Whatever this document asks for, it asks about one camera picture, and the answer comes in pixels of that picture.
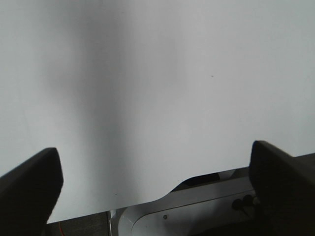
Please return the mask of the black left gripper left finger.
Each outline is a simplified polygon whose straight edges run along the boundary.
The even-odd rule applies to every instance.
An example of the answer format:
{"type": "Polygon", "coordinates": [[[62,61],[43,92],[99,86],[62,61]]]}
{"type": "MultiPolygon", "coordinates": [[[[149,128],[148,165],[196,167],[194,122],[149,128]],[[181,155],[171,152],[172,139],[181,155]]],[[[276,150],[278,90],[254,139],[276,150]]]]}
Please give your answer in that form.
{"type": "Polygon", "coordinates": [[[0,178],[0,234],[39,236],[63,186],[55,147],[45,148],[0,178]]]}

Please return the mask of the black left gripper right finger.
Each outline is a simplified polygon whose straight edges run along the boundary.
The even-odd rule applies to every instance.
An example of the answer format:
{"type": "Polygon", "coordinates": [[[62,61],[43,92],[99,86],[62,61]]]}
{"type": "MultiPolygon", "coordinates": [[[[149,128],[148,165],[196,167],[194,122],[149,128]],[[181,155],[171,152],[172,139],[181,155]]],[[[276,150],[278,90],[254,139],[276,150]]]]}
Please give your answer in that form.
{"type": "Polygon", "coordinates": [[[279,236],[315,234],[315,155],[293,157],[266,141],[252,145],[249,178],[279,236]]]}

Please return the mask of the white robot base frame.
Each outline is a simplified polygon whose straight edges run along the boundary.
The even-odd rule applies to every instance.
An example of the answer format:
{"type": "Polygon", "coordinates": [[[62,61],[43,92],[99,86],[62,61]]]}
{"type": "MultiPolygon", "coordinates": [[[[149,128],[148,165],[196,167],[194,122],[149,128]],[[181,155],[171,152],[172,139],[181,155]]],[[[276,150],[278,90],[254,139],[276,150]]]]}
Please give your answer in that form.
{"type": "Polygon", "coordinates": [[[164,197],[108,213],[112,236],[190,236],[207,229],[252,220],[254,210],[235,209],[255,195],[248,168],[192,177],[164,197]]]}

